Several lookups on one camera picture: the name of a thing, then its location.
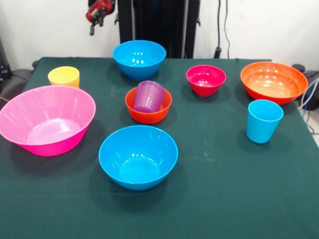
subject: white cable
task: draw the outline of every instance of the white cable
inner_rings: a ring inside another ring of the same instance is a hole
[[[308,103],[308,101],[311,99],[311,97],[314,95],[315,90],[316,90],[316,87],[317,87],[317,85],[318,85],[318,82],[319,82],[319,77],[318,77],[316,80],[314,80],[314,81],[308,86],[307,90],[303,93],[303,96],[302,96],[302,98],[301,98],[301,105],[300,105],[300,107],[298,108],[298,110],[302,109],[302,108]],[[304,102],[305,95],[306,95],[307,91],[308,91],[308,90],[310,89],[310,87],[313,86],[313,85],[315,85],[315,86],[314,86],[313,89],[311,90],[311,93],[310,93],[309,97],[307,98],[306,102]]]
[[[7,100],[6,98],[3,98],[3,97],[1,97],[1,96],[0,96],[0,100],[9,102],[9,100]]]

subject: purple cup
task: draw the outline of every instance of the purple cup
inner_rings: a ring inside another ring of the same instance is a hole
[[[165,95],[164,88],[155,81],[142,81],[134,99],[133,109],[143,113],[159,111]]]

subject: yellow cup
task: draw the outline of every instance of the yellow cup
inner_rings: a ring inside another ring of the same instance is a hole
[[[48,78],[51,85],[80,87],[80,72],[72,66],[55,68],[49,72]]]

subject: table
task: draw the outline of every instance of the table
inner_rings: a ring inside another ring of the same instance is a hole
[[[80,144],[61,156],[35,156],[0,139],[1,238],[319,238],[319,150],[296,106],[283,106],[269,143],[245,135],[252,99],[240,71],[254,61],[165,60],[154,80],[173,103],[154,126],[175,139],[178,163],[158,186],[134,192],[108,178],[98,149],[115,130],[138,124],[124,103],[137,82],[113,59],[42,58],[26,89],[48,85],[52,68],[75,66],[97,112]],[[227,74],[212,97],[198,97],[187,83],[185,73],[196,64]]]

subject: bowl rim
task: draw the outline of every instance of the bowl rim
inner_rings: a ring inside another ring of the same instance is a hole
[[[43,144],[29,144],[29,143],[26,143],[26,142],[19,142],[17,140],[12,140],[12,139],[9,139],[7,136],[5,136],[2,132],[2,129],[0,127],[0,134],[2,135],[3,138],[5,138],[6,140],[12,142],[12,143],[16,143],[16,144],[19,144],[19,145],[27,145],[27,146],[43,146],[43,145],[51,145],[51,144],[55,144],[55,143],[59,143],[59,142],[62,142],[62,141],[65,141],[75,135],[77,135],[78,133],[80,133],[81,131],[83,131],[86,127],[89,126],[89,124],[92,122],[94,116],[95,116],[95,113],[96,113],[96,104],[95,104],[95,101],[93,99],[93,97],[87,93],[86,91],[84,90],[81,90],[79,88],[76,88],[76,87],[73,87],[73,86],[65,86],[65,85],[49,85],[49,86],[40,86],[40,87],[36,87],[36,88],[33,88],[33,89],[30,89],[30,90],[27,90],[25,92],[22,92],[21,94],[17,95],[16,97],[14,97],[13,99],[11,99],[8,103],[5,104],[5,106],[0,110],[0,115],[2,114],[2,110],[5,109],[5,108],[8,108],[11,104],[11,102],[14,102],[16,101],[17,99],[25,96],[25,95],[29,95],[33,92],[36,92],[38,91],[39,89],[46,89],[46,88],[69,88],[69,89],[72,89],[74,91],[81,91],[82,93],[84,93],[85,95],[88,96],[88,99],[91,101],[91,103],[93,103],[93,114],[92,114],[92,117],[90,118],[90,120],[83,126],[81,127],[81,129],[79,129],[78,131],[76,131],[75,133],[72,134],[72,136],[70,137],[67,137],[66,139],[63,139],[63,140],[59,140],[59,141],[56,141],[56,142],[52,142],[52,143],[43,143]]]
[[[153,112],[153,113],[144,113],[144,112],[136,111],[136,110],[134,110],[132,107],[129,106],[128,101],[127,101],[127,98],[128,98],[128,96],[129,96],[129,94],[131,94],[132,91],[135,90],[135,89],[137,90],[137,87],[134,87],[133,89],[130,89],[130,90],[126,93],[126,95],[125,95],[125,104],[126,104],[127,108],[129,108],[129,110],[131,110],[131,111],[133,111],[133,112],[135,112],[135,113],[142,114],[142,115],[148,115],[148,116],[157,115],[157,114],[160,114],[161,112],[164,112],[164,111],[166,111],[167,109],[169,109],[171,103],[173,102],[173,98],[172,98],[170,92],[169,92],[167,89],[164,88],[164,90],[165,90],[165,95],[168,94],[169,99],[170,99],[169,104],[168,104],[167,107],[165,107],[164,109],[162,109],[162,110],[160,110],[160,111],[156,111],[156,112]]]
[[[193,81],[191,81],[191,80],[189,79],[189,77],[188,77],[189,71],[192,70],[192,69],[194,69],[194,68],[203,67],[203,66],[205,66],[205,67],[210,67],[210,68],[213,68],[213,69],[215,69],[215,70],[218,70],[218,71],[222,72],[223,75],[224,75],[224,80],[223,80],[220,84],[215,85],[215,86],[200,86],[199,84],[196,84],[196,83],[194,83]],[[226,73],[225,73],[222,69],[220,69],[220,68],[218,68],[218,67],[216,67],[216,66],[212,66],[212,65],[195,65],[195,66],[190,67],[190,68],[187,70],[187,72],[186,72],[186,78],[187,78],[188,82],[189,82],[191,85],[195,85],[195,86],[202,87],[202,88],[216,88],[216,87],[222,86],[222,85],[226,82],[227,75],[226,75]]]
[[[54,72],[54,71],[61,70],[62,68],[72,68],[73,70],[76,71],[76,74],[77,74],[76,77],[74,77],[74,79],[72,79],[72,80],[65,81],[65,82],[59,82],[59,81],[55,81],[55,80],[51,79],[51,75],[53,74],[53,72]],[[48,79],[49,79],[49,81],[51,81],[51,82],[53,82],[53,83],[55,83],[55,84],[67,84],[67,83],[70,83],[70,82],[75,81],[75,80],[76,80],[77,78],[79,78],[79,77],[80,77],[80,71],[79,71],[77,68],[75,68],[74,66],[60,66],[60,67],[56,67],[56,68],[52,69],[52,70],[49,72],[49,74],[48,74]]]
[[[173,145],[174,145],[174,149],[175,149],[175,151],[176,151],[176,157],[175,157],[175,159],[174,159],[174,162],[173,162],[172,166],[169,168],[169,170],[168,170],[165,174],[161,175],[160,177],[158,177],[158,178],[155,179],[155,180],[147,181],[147,182],[144,182],[144,183],[128,183],[128,182],[125,182],[125,181],[123,181],[123,180],[118,179],[117,177],[114,177],[113,175],[110,175],[110,174],[105,170],[105,168],[102,166],[102,163],[101,163],[101,149],[102,149],[102,147],[104,146],[104,144],[107,143],[107,140],[108,140],[111,136],[113,136],[114,134],[116,134],[116,133],[118,133],[118,132],[120,132],[120,131],[126,130],[126,129],[128,129],[128,128],[134,128],[134,127],[139,127],[139,128],[141,128],[141,127],[143,127],[143,128],[153,128],[153,129],[155,129],[155,130],[158,130],[158,131],[160,131],[161,133],[166,134],[166,135],[169,137],[169,139],[172,141]],[[109,136],[107,136],[107,138],[103,141],[103,143],[101,144],[100,149],[99,149],[99,163],[100,163],[100,166],[101,166],[101,168],[103,169],[103,171],[104,171],[109,177],[111,177],[112,179],[115,179],[116,181],[119,181],[119,182],[125,183],[125,184],[129,184],[129,185],[145,185],[145,184],[152,183],[152,182],[155,182],[155,181],[157,181],[157,180],[159,180],[159,179],[161,179],[161,178],[166,177],[166,176],[173,170],[173,168],[175,167],[175,165],[177,164],[177,160],[178,160],[178,146],[177,146],[175,140],[173,139],[173,137],[170,136],[170,135],[169,135],[167,132],[165,132],[164,130],[162,130],[162,129],[160,129],[160,128],[157,128],[157,127],[154,127],[154,126],[149,126],[149,125],[131,125],[131,126],[127,126],[127,127],[120,128],[120,129],[116,130],[115,132],[113,132],[112,134],[110,134]]]
[[[145,65],[145,66],[143,66],[143,65],[141,65],[141,66],[139,66],[139,65],[131,66],[131,65],[128,65],[128,64],[123,64],[122,62],[120,62],[120,61],[118,61],[118,60],[116,59],[116,57],[114,56],[114,52],[115,52],[117,49],[119,49],[121,46],[127,45],[127,44],[131,44],[132,42],[150,42],[151,44],[154,44],[154,45],[159,46],[159,47],[163,50],[164,55],[163,55],[162,58],[160,58],[160,60],[156,61],[156,63],[149,64],[149,65]],[[167,52],[166,52],[165,48],[162,47],[162,45],[160,45],[160,44],[158,44],[158,43],[156,43],[156,42],[147,41],[147,40],[132,40],[132,41],[126,41],[126,42],[123,42],[123,43],[117,45],[117,46],[114,48],[112,55],[113,55],[114,60],[115,60],[118,64],[121,64],[121,65],[123,65],[123,66],[134,67],[134,68],[142,68],[142,67],[145,68],[145,67],[154,66],[154,65],[156,65],[156,64],[158,64],[158,63],[160,63],[160,62],[162,62],[162,61],[166,58]]]
[[[291,96],[289,96],[289,97],[278,97],[278,96],[265,95],[265,94],[261,94],[261,93],[259,93],[259,92],[254,91],[253,89],[251,89],[251,88],[244,82],[244,80],[243,80],[243,71],[244,71],[246,68],[249,68],[249,67],[251,67],[251,66],[253,66],[253,65],[265,64],[265,63],[267,63],[267,64],[274,64],[274,65],[281,65],[281,66],[290,68],[292,71],[294,71],[294,72],[296,72],[297,74],[301,75],[302,78],[304,79],[305,83],[306,83],[305,89],[303,89],[301,93],[294,94],[294,95],[291,95]],[[253,62],[253,63],[248,64],[247,66],[245,66],[245,67],[241,70],[241,72],[240,72],[240,80],[241,80],[241,82],[243,83],[243,85],[244,85],[245,87],[247,87],[248,89],[250,89],[251,91],[253,91],[253,92],[255,92],[255,93],[257,93],[257,94],[259,94],[259,95],[261,95],[261,96],[265,96],[265,97],[269,97],[269,98],[273,98],[273,99],[295,99],[295,98],[301,96],[301,95],[308,89],[308,80],[307,80],[307,78],[303,75],[303,73],[301,73],[300,71],[298,71],[297,69],[295,69],[295,68],[292,67],[292,66],[289,66],[289,65],[286,65],[286,64],[283,64],[283,63],[280,63],[280,62],[273,62],[273,61],[257,61],[257,62]]]

